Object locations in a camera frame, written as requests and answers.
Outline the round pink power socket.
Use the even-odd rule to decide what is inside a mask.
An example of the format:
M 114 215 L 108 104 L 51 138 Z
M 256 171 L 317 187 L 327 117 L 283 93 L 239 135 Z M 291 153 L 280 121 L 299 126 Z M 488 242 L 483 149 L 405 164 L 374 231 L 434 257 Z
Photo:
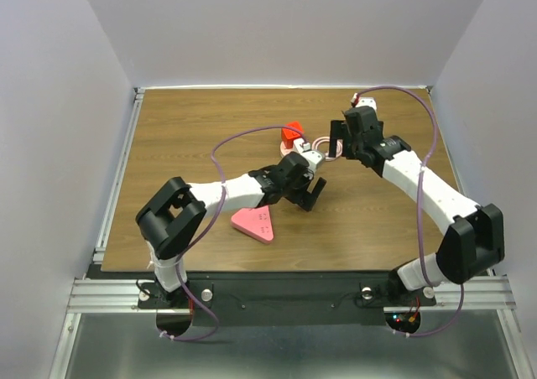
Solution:
M 293 147 L 293 141 L 290 143 L 281 141 L 279 145 L 279 153 L 281 157 L 284 157 L 285 155 L 289 153 L 295 153 L 292 149 Z

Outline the white cube charger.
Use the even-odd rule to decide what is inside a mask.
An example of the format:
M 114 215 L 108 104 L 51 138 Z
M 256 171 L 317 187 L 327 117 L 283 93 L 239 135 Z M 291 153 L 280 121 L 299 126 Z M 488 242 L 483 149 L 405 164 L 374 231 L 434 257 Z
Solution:
M 307 150 L 307 142 L 303 138 L 296 138 L 293 141 L 293 151 L 296 153 L 303 153 Z

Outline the red cube plug adapter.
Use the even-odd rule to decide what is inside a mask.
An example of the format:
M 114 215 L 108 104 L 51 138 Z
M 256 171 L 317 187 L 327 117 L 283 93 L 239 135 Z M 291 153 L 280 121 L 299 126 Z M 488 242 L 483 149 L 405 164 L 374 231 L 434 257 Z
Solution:
M 289 122 L 280 130 L 281 140 L 287 143 L 294 141 L 296 138 L 302 138 L 303 134 L 303 127 L 298 121 Z

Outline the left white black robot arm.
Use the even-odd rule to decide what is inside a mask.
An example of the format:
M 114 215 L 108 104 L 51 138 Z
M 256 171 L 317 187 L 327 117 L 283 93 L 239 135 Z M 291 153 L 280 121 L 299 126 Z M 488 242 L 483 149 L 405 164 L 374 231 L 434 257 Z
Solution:
M 186 299 L 187 281 L 181 258 L 196 242 L 194 235 L 206 217 L 223 211 L 258 209 L 286 199 L 310 211 L 326 181 L 318 179 L 309 191 L 325 155 L 317 150 L 291 152 L 278 164 L 252 170 L 224 183 L 186 183 L 169 179 L 138 212 L 135 221 L 154 264 L 158 297 L 176 307 Z

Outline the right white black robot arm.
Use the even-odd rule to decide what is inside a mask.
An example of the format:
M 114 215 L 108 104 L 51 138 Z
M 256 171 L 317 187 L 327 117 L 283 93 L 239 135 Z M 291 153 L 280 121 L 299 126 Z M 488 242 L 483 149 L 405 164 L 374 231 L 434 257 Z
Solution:
M 400 137 L 386 137 L 383 122 L 370 106 L 350 108 L 330 125 L 329 154 L 358 160 L 415 201 L 417 214 L 427 214 L 443 239 L 438 250 L 388 274 L 386 297 L 404 304 L 422 288 L 442 283 L 464 284 L 505 258 L 503 213 L 494 204 L 467 198 L 420 160 Z

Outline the pink triangular power strip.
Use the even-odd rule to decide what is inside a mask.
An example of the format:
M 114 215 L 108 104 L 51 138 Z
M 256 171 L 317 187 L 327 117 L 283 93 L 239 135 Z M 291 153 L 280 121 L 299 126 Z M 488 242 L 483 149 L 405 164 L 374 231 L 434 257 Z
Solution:
M 231 217 L 231 226 L 263 244 L 274 239 L 274 230 L 269 206 L 241 209 Z

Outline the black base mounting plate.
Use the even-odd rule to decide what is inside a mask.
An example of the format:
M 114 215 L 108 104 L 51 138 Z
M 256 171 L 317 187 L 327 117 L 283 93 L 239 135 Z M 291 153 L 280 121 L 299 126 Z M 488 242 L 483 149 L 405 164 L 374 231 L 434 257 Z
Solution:
M 222 326 L 383 325 L 388 310 L 435 305 L 385 270 L 190 272 L 186 284 Z

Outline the aluminium front rail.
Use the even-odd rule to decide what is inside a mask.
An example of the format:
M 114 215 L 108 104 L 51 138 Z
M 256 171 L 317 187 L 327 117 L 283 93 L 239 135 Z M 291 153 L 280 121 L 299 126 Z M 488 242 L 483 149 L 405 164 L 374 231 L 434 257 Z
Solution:
M 308 311 L 341 310 L 344 306 L 406 311 L 439 308 L 454 310 L 515 309 L 506 277 L 481 276 L 458 286 L 443 283 L 393 296 L 380 273 L 194 273 L 190 291 L 208 308 L 230 305 L 235 310 L 254 307 Z M 191 302 L 183 291 L 164 295 L 148 279 L 82 279 L 72 286 L 71 313 L 162 312 L 185 313 Z

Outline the aluminium rail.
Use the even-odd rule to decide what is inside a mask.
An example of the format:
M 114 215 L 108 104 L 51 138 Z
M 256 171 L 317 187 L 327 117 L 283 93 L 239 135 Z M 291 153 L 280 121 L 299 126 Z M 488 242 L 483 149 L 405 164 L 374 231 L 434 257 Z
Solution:
M 454 310 L 515 309 L 506 277 L 481 276 L 458 286 L 443 283 L 393 296 L 380 273 L 194 273 L 190 291 L 208 308 L 230 305 L 235 310 L 254 307 L 308 311 L 341 310 L 344 306 L 406 311 L 439 308 Z M 183 291 L 164 295 L 148 279 L 82 279 L 72 286 L 71 313 L 162 312 L 185 313 L 191 302 Z
M 112 181 L 110 195 L 108 197 L 107 206 L 105 209 L 104 216 L 102 218 L 102 224 L 96 240 L 95 250 L 97 252 L 104 252 L 107 247 L 108 236 L 111 230 L 114 212 L 117 207 L 117 200 L 120 194 L 123 177 L 126 171 L 128 155 L 132 146 L 134 133 L 138 123 L 138 117 L 143 105 L 145 91 L 145 87 L 134 88 L 133 107 L 129 115 L 127 131 L 125 133 L 122 149 L 119 154 L 119 159 L 117 162 L 116 172 Z

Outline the aluminium left side rail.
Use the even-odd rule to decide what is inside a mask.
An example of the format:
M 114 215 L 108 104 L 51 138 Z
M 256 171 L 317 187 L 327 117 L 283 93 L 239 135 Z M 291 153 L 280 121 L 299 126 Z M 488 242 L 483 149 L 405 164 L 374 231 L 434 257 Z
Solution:
M 114 212 L 117 207 L 117 200 L 120 194 L 123 177 L 126 171 L 128 155 L 132 146 L 134 133 L 138 123 L 138 117 L 143 105 L 145 91 L 145 87 L 134 88 L 133 107 L 129 115 L 127 131 L 125 133 L 122 149 L 119 154 L 119 159 L 117 162 L 116 172 L 112 181 L 110 195 L 108 197 L 107 206 L 105 209 L 104 216 L 102 218 L 102 224 L 96 240 L 95 250 L 97 252 L 104 252 L 107 247 L 108 236 L 111 230 Z

